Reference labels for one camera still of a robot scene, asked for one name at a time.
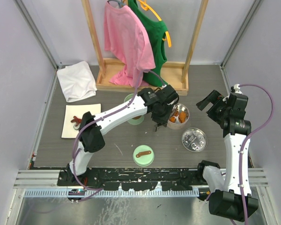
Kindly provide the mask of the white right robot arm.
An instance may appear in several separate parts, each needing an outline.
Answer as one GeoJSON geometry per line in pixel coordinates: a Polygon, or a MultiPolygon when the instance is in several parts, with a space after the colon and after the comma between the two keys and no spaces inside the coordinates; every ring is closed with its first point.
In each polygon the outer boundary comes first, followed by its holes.
{"type": "Polygon", "coordinates": [[[220,125],[226,147],[226,172],[223,175],[217,163],[203,160],[198,164],[198,183],[208,184],[209,212],[230,220],[245,222],[259,207],[251,195],[248,178],[248,150],[251,122],[245,120],[248,97],[240,91],[224,97],[213,90],[196,106],[207,111],[210,119],[220,125]]]}

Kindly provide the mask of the white square plate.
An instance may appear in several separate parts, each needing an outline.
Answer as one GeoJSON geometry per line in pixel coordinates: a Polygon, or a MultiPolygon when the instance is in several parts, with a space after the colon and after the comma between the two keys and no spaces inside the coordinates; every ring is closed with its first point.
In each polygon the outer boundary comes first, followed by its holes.
{"type": "Polygon", "coordinates": [[[86,112],[91,112],[92,115],[100,113],[101,104],[66,105],[61,138],[72,139],[77,136],[79,130],[75,130],[73,128],[75,123],[71,123],[71,119],[73,116],[77,116],[78,118],[82,119],[83,114],[86,112]]]}

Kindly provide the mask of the metal serving tongs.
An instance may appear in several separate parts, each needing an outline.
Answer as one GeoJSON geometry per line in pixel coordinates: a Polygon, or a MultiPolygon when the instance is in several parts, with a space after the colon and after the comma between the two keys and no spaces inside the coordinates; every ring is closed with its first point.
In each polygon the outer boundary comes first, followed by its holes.
{"type": "Polygon", "coordinates": [[[177,105],[172,105],[171,107],[168,106],[166,108],[166,113],[162,116],[157,116],[157,122],[155,125],[155,132],[159,129],[159,127],[167,127],[169,119],[174,115],[175,111],[177,110],[177,105]]]}

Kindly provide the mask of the mint green tin canister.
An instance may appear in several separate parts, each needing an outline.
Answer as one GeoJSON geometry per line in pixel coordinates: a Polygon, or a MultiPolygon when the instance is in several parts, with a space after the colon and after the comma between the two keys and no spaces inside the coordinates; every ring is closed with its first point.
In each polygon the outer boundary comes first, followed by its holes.
{"type": "MultiPolygon", "coordinates": [[[[133,93],[127,95],[124,99],[124,102],[129,101],[132,97],[133,97],[133,93]]],[[[142,115],[142,116],[134,117],[134,118],[128,120],[127,122],[131,125],[139,125],[144,121],[144,119],[145,119],[145,116],[142,115]]]]}

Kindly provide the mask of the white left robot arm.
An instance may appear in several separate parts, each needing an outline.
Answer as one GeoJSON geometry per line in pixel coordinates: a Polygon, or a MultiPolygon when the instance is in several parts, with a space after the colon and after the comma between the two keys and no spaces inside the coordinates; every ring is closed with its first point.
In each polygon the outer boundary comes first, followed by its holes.
{"type": "Polygon", "coordinates": [[[163,88],[144,88],[134,92],[131,99],[124,103],[92,115],[86,112],[82,116],[79,133],[74,141],[72,160],[67,166],[68,181],[74,186],[84,182],[84,174],[94,153],[105,146],[104,135],[122,123],[146,114],[158,127],[166,127],[179,95],[171,85],[163,88]]]}

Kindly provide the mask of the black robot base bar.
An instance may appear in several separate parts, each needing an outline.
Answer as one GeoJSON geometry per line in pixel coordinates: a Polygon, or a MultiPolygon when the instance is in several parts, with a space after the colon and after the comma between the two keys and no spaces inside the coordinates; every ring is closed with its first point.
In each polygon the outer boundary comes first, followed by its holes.
{"type": "Polygon", "coordinates": [[[88,168],[82,175],[74,175],[69,168],[61,170],[57,185],[79,186],[106,191],[154,190],[160,184],[162,191],[192,190],[193,186],[206,185],[203,176],[194,168],[88,168]]]}

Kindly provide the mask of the white cloth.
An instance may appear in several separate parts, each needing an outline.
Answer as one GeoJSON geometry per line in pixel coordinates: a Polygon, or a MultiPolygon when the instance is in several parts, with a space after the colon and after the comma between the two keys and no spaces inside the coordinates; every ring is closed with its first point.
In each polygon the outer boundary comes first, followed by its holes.
{"type": "Polygon", "coordinates": [[[68,103],[96,95],[96,81],[88,63],[85,61],[59,69],[57,77],[62,93],[68,103]]]}

